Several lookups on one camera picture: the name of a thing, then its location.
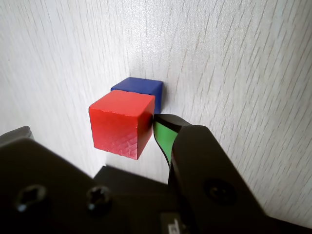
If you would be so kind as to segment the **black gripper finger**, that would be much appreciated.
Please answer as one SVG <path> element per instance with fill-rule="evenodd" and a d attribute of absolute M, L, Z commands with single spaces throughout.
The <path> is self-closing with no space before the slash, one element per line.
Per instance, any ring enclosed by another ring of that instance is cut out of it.
<path fill-rule="evenodd" d="M 107 191 L 37 143 L 28 126 L 0 137 L 3 234 L 113 234 Z"/>

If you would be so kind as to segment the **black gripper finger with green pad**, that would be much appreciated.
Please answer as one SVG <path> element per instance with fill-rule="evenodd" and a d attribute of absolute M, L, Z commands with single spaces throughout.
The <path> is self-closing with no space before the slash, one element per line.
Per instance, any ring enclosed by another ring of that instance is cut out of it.
<path fill-rule="evenodd" d="M 171 170 L 199 233 L 266 233 L 264 211 L 206 126 L 170 114 L 155 114 L 154 124 L 177 134 Z"/>

